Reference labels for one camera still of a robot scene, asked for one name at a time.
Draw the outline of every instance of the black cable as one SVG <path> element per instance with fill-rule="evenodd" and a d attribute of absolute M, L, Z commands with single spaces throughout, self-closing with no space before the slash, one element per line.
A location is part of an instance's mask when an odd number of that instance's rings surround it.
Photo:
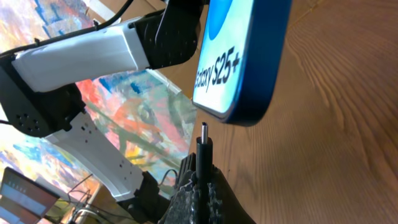
<path fill-rule="evenodd" d="M 87 180 L 89 177 L 90 177 L 90 175 L 88 176 L 88 177 L 86 177 L 85 179 L 83 179 L 79 184 L 77 184 L 74 188 L 76 188 L 77 186 L 79 186 L 81 183 L 83 183 L 85 180 Z M 81 190 L 70 190 L 69 192 L 68 192 L 68 196 L 70 195 L 70 193 L 72 193 L 72 192 L 83 192 L 83 191 L 81 191 Z M 90 197 L 90 189 L 88 189 L 86 192 L 83 192 L 84 193 L 84 195 L 83 196 L 81 196 L 80 197 L 80 199 L 79 199 L 79 201 L 76 203 L 76 207 L 74 207 L 73 208 L 73 211 L 72 211 L 72 220 L 73 221 L 75 221 L 78 217 L 79 217 L 79 211 L 82 209 L 82 208 L 84 208 L 85 206 L 86 206 L 86 204 L 87 204 L 87 201 L 88 201 L 88 198 Z M 83 198 L 85 197 L 85 195 L 88 195 L 87 196 L 87 198 L 86 198 L 86 200 L 85 200 L 85 202 L 82 202 L 82 200 L 83 200 Z"/>
<path fill-rule="evenodd" d="M 84 207 L 84 204 L 86 204 L 87 201 L 89 200 L 89 198 L 91 197 L 91 195 L 90 195 L 90 189 L 88 189 L 86 192 L 84 192 L 84 191 L 82 191 L 82 190 L 70 190 L 70 191 L 69 191 L 69 193 L 72 193 L 72 192 L 81 192 L 81 193 L 84 193 L 83 196 L 80 197 L 79 202 L 76 203 L 76 206 L 77 206 L 77 207 L 79 207 L 80 204 L 83 204 L 83 206 L 80 207 L 80 208 L 83 208 L 83 207 Z M 87 198 L 86 198 L 85 202 L 82 202 L 83 198 L 84 198 L 86 195 L 87 195 Z M 70 200 L 70 197 L 69 197 L 69 202 L 67 202 L 68 205 L 65 206 L 65 207 L 63 207 L 63 208 L 59 208 L 59 209 L 61 209 L 61 210 L 66 209 L 66 208 L 69 206 L 69 204 L 70 204 L 71 202 L 72 202 L 72 201 Z M 76 208 L 73 208 L 72 217 L 74 217 L 75 215 L 76 215 Z M 48 217 L 50 217 L 50 218 L 56 218 L 57 220 L 59 220 L 59 219 L 62 218 L 61 216 L 59 216 L 59 217 L 51 217 L 51 216 L 48 216 Z"/>
<path fill-rule="evenodd" d="M 88 34 L 90 32 L 93 31 L 97 31 L 100 29 L 104 29 L 107 26 L 112 25 L 114 22 L 116 22 L 122 15 L 124 12 L 126 12 L 126 9 L 131 5 L 131 3 L 133 2 L 133 0 L 127 0 L 126 3 L 124 3 L 124 5 L 122 6 L 122 8 L 120 8 L 120 10 L 118 11 L 118 13 L 116 13 L 112 18 L 110 18 L 108 21 L 97 25 L 95 24 L 95 26 L 90 27 L 90 28 L 86 28 L 86 29 L 81 29 L 78 31 L 74 31 L 74 32 L 70 32 L 68 34 L 64 34 L 58 37 L 53 37 L 51 39 L 48 40 L 43 40 L 43 41 L 39 41 L 38 39 L 35 39 L 35 43 L 34 44 L 29 44 L 29 45 L 25 45 L 25 46 L 21 46 L 21 47 L 16 47 L 14 49 L 5 51 L 3 53 L 0 54 L 0 57 L 4 56 L 4 55 L 8 55 L 8 54 L 14 54 L 23 50 L 29 50 L 29 49 L 34 49 L 36 47 L 40 47 L 40 46 L 44 46 L 47 44 L 52 44 L 61 40 L 66 40 L 72 37 L 77 37 L 79 35 L 83 35 L 83 34 Z"/>
<path fill-rule="evenodd" d="M 173 171 L 173 172 L 174 172 L 176 178 L 178 177 L 177 171 L 176 171 L 175 169 L 169 169 L 169 170 L 166 171 L 166 173 L 164 174 L 163 179 L 162 179 L 162 181 L 160 182 L 160 184 L 159 184 L 158 186 L 160 186 L 160 185 L 163 184 L 164 180 L 165 180 L 166 177 L 167 177 L 167 174 L 169 174 L 170 171 Z"/>
<path fill-rule="evenodd" d="M 0 120 L 0 124 L 8 124 L 8 125 L 11 125 L 10 122 L 5 121 L 5 120 Z"/>
<path fill-rule="evenodd" d="M 106 211 L 106 210 L 103 210 L 102 208 L 98 208 L 97 206 L 92 205 L 92 204 L 90 204 L 90 203 L 86 203 L 86 205 L 91 206 L 91 207 L 93 207 L 93 208 L 96 208 L 96 209 L 98 209 L 99 211 L 104 212 L 104 213 L 107 213 L 108 215 L 112 215 L 112 216 L 114 216 L 114 217 L 125 218 L 125 219 L 128 219 L 128 220 L 135 221 L 133 218 L 129 218 L 129 217 L 125 217 L 125 216 L 122 216 L 122 215 L 113 214 L 113 213 L 111 213 L 111 212 L 108 212 L 108 211 Z"/>
<path fill-rule="evenodd" d="M 68 192 L 68 199 L 69 202 L 71 202 L 72 200 L 70 199 L 70 193 L 74 192 L 74 190 L 82 183 L 84 183 L 84 181 L 86 181 L 87 179 L 89 179 L 90 177 L 92 177 L 93 174 L 88 175 L 86 178 L 84 178 L 82 181 L 80 181 L 78 184 L 76 184 L 72 189 L 70 189 L 70 191 Z"/>

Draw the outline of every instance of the smartphone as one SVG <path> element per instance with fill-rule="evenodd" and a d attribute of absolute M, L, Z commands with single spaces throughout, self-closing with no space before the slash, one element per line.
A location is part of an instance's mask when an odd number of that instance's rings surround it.
<path fill-rule="evenodd" d="M 271 102 L 291 0 L 211 0 L 193 104 L 251 126 Z"/>

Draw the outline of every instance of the colorful painting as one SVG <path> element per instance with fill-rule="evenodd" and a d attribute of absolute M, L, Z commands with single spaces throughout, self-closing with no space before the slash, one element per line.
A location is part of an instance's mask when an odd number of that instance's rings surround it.
<path fill-rule="evenodd" d="M 0 0 L 0 52 L 92 26 L 87 2 L 69 0 Z M 169 88 L 154 71 L 123 72 L 77 83 L 99 130 L 131 162 L 160 181 L 179 168 L 187 155 L 196 117 L 190 100 Z M 2 109 L 0 119 L 6 119 Z M 90 174 L 67 152 L 44 139 L 0 125 L 0 179 L 13 167 L 31 179 L 39 176 L 68 192 Z M 166 179 L 167 195 L 174 177 Z M 95 189 L 90 178 L 78 190 Z"/>

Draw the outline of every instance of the wood grain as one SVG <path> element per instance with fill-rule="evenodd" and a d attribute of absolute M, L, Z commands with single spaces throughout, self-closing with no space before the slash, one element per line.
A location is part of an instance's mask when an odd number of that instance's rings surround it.
<path fill-rule="evenodd" d="M 322 1 L 290 26 L 259 124 L 198 112 L 193 139 L 206 121 L 214 163 L 256 222 L 398 222 L 397 11 Z"/>

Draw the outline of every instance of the robotic arm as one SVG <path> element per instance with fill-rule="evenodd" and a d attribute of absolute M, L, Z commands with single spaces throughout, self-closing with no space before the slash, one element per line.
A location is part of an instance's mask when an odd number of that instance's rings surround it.
<path fill-rule="evenodd" d="M 166 9 L 115 26 L 0 55 L 0 102 L 11 125 L 75 156 L 138 222 L 156 222 L 169 201 L 156 180 L 100 133 L 75 82 L 187 61 L 197 49 L 202 0 L 170 0 Z"/>

